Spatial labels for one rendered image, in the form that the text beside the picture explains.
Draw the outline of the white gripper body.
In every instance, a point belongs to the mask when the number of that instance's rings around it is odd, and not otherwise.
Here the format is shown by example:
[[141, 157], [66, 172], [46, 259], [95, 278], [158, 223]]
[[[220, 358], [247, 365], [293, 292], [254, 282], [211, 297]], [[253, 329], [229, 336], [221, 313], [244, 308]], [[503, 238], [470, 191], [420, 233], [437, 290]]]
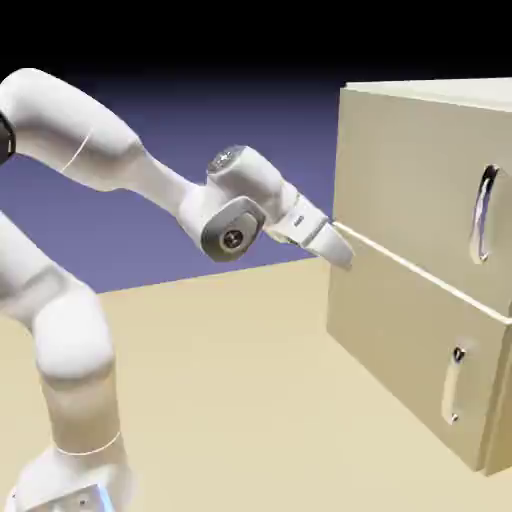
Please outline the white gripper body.
[[307, 241], [304, 249], [335, 267], [349, 270], [352, 266], [354, 251], [339, 230], [330, 222], [322, 225]]

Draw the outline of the cream painted cabinet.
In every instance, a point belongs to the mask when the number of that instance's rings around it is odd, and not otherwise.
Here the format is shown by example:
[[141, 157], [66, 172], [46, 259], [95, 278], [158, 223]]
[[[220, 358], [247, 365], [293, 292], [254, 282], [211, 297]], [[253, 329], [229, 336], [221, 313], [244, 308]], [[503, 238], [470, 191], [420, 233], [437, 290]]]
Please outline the cream painted cabinet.
[[512, 77], [340, 93], [327, 329], [467, 466], [512, 468]]

